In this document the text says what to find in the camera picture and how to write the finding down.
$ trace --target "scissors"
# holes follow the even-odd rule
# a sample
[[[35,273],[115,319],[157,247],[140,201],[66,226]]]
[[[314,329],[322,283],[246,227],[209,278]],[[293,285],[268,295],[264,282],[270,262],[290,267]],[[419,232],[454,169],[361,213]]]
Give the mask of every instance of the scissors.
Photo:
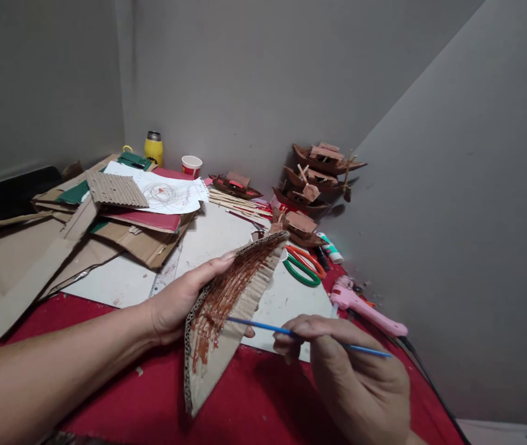
[[[309,287],[317,287],[321,284],[321,280],[325,278],[326,273],[323,270],[323,267],[315,260],[308,252],[299,249],[294,246],[286,246],[288,251],[288,259],[284,261],[284,266],[288,269],[290,275],[300,281],[302,284]],[[305,273],[306,276],[303,276],[298,270],[296,270],[292,265],[296,266],[298,270]]]

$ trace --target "hand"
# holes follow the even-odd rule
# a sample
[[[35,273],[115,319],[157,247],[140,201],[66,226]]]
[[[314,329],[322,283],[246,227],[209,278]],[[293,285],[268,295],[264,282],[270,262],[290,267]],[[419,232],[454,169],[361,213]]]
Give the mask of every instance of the hand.
[[[226,272],[234,262],[235,253],[228,252],[186,272],[143,303],[149,310],[154,335],[161,344],[169,344],[183,336],[183,327],[200,290],[215,276]],[[249,328],[246,337],[255,332]]]
[[[301,338],[275,333],[274,349],[297,361],[303,340],[311,342],[311,366],[319,395],[335,424],[352,444],[405,444],[410,431],[410,382],[395,357],[344,349],[338,341],[384,350],[353,323],[299,315],[283,328]]]

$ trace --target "yellow bottle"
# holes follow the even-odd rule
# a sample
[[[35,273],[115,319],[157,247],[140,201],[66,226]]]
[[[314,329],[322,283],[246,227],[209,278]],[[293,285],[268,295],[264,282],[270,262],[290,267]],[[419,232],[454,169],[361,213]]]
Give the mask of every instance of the yellow bottle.
[[[157,167],[164,167],[162,164],[162,138],[158,132],[148,132],[146,143],[144,144],[144,157],[156,164]]]

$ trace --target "pink glue gun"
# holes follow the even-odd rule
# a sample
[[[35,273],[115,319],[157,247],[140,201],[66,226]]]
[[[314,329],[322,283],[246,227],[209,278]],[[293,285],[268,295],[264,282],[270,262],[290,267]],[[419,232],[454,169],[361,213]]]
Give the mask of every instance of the pink glue gun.
[[[370,320],[387,335],[400,337],[407,335],[407,328],[401,323],[388,319],[383,314],[372,309],[353,291],[354,282],[347,275],[335,280],[331,289],[331,302],[337,304],[341,310],[352,309],[362,317]]]

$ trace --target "blue paintbrush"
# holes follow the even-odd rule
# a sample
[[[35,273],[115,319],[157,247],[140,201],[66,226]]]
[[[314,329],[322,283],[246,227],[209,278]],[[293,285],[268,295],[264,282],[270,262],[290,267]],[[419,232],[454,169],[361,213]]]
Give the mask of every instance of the blue paintbrush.
[[[247,325],[253,326],[255,328],[261,328],[261,329],[267,329],[269,331],[279,332],[281,334],[289,335],[290,337],[298,337],[298,334],[295,334],[294,332],[292,332],[292,331],[290,331],[288,329],[277,328],[277,327],[271,326],[269,324],[258,323],[256,321],[251,321],[251,320],[242,320],[240,318],[234,318],[234,317],[228,317],[227,320],[228,321],[233,321],[234,323],[247,324]],[[377,351],[376,349],[370,349],[370,348],[365,348],[363,346],[350,345],[350,344],[341,343],[341,342],[339,342],[339,344],[342,345],[343,347],[350,348],[350,349],[353,349],[353,350],[357,350],[357,351],[360,351],[360,352],[366,352],[367,354],[371,354],[371,355],[377,355],[378,357],[393,357],[388,352]]]

